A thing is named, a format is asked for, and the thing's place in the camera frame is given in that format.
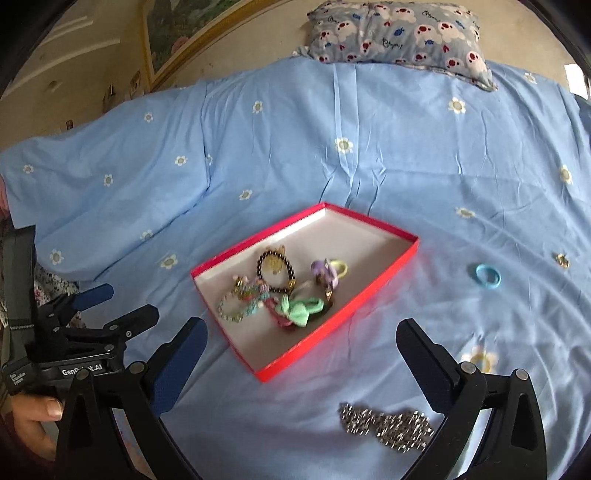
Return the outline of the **left hand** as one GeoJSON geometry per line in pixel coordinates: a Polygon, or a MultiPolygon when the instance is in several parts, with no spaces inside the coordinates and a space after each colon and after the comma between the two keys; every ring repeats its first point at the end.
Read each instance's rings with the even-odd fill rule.
{"type": "Polygon", "coordinates": [[[11,397],[11,407],[18,438],[35,455],[54,461],[56,445],[42,424],[61,420],[61,402],[53,397],[20,393],[11,397]]]}

